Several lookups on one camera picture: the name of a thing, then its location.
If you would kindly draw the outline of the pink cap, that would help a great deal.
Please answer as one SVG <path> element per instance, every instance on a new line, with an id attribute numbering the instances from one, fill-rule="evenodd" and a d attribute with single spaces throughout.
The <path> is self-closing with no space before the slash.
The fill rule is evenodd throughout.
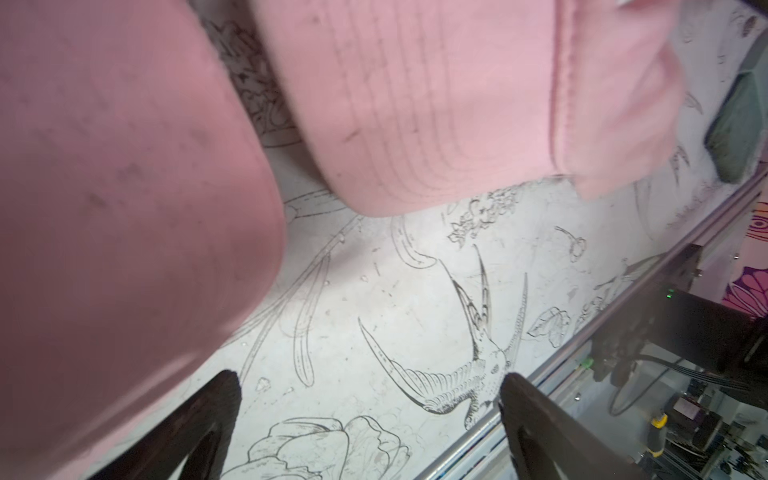
<path id="1" fill-rule="evenodd" d="M 669 159 L 677 1 L 253 1 L 309 154 L 389 217 L 550 177 L 598 197 Z"/>
<path id="2" fill-rule="evenodd" d="M 242 324 L 285 237 L 188 3 L 3 2 L 2 477 L 78 474 Z"/>

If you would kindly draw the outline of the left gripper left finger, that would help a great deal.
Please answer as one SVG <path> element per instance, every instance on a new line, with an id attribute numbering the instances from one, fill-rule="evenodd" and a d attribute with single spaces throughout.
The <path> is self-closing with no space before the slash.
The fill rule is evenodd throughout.
<path id="1" fill-rule="evenodd" d="M 93 479 L 219 479 L 242 401 L 239 377 L 223 370 Z"/>

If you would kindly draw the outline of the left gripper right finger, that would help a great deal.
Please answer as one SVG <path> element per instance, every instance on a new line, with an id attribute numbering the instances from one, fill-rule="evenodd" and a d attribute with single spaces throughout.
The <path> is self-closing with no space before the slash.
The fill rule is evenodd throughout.
<path id="1" fill-rule="evenodd" d="M 499 410 L 519 479 L 646 479 L 526 378 L 509 373 Z"/>

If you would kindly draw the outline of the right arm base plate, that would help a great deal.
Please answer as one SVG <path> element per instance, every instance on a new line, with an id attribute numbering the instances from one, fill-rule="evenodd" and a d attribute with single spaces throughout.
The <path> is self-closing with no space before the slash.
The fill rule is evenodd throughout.
<path id="1" fill-rule="evenodd" d="M 689 244 L 609 313 L 591 340 L 593 379 L 623 386 L 639 362 L 767 408 L 767 316 L 690 292 L 702 247 Z"/>

